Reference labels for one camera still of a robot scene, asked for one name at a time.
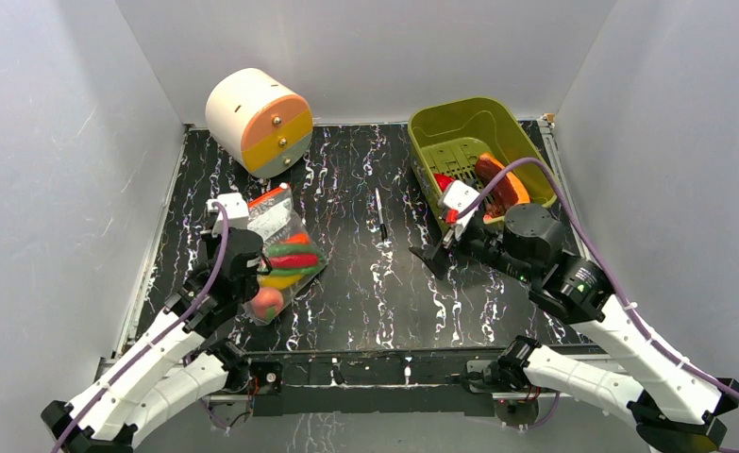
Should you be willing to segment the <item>yellow mango toy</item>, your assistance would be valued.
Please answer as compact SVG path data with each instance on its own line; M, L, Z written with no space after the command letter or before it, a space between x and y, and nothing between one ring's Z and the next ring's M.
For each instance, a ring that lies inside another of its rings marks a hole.
M273 288L278 291L284 291L287 288L294 286L298 281L303 278L300 274L288 275L288 276L277 276L268 275L260 276L259 284L262 288Z

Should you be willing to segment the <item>red chili pepper toy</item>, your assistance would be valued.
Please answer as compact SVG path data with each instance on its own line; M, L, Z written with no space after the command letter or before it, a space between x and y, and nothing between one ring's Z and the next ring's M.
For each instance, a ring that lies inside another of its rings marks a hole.
M319 257L313 253L275 256L270 258L270 263L278 270L304 269L318 266Z

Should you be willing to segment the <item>green chili pepper toy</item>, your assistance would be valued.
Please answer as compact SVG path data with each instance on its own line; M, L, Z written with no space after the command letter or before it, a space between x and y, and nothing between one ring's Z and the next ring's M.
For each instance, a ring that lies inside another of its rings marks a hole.
M292 269L292 270L278 270L274 269L270 263L270 258L275 256L284 256L300 253L313 253L319 257L319 265L304 269ZM319 250L313 245L304 244L283 244L274 243L267 246L264 249L264 256L268 259L269 269L263 273L264 276L277 275L277 276L288 276L294 274L300 274L303 277L315 276L320 273L327 265L325 257L319 252Z

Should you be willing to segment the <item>pink peach toy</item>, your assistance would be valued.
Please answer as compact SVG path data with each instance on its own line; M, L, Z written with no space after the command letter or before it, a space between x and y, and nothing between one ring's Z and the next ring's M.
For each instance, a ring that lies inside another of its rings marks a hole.
M261 287L249 302L253 320L266 324L271 323L284 307L282 292L272 287Z

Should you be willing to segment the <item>clear zip top bag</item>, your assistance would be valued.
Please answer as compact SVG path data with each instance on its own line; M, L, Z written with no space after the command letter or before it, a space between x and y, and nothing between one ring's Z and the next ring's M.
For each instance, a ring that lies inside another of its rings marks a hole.
M260 289L244 305L257 326L268 326L328 265L328 258L294 209L292 188L282 183L248 204L247 227L263 239Z

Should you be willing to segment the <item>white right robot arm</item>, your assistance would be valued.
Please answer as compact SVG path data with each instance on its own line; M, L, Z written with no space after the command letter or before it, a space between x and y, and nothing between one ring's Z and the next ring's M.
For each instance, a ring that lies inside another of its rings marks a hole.
M715 452L727 433L722 415L734 410L739 383L708 382L663 354L655 334L642 334L602 269L563 246L565 227L545 208L511 208L503 228L478 216L457 220L440 244L414 254L444 277L452 252L478 260L523 283L540 310L592 339L618 363L605 371L518 336L492 361L469 361L461 384L474 393L548 388L569 394L632 426L660 452Z

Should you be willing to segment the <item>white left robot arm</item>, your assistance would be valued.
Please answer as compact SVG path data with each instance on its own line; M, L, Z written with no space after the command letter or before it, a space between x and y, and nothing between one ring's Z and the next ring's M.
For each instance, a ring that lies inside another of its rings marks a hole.
M246 388L251 369L225 342L198 348L259 292L263 239L245 209L213 204L217 217L199 264L153 324L82 393L54 400L41 418L55 452L131 452L155 428L200 398Z

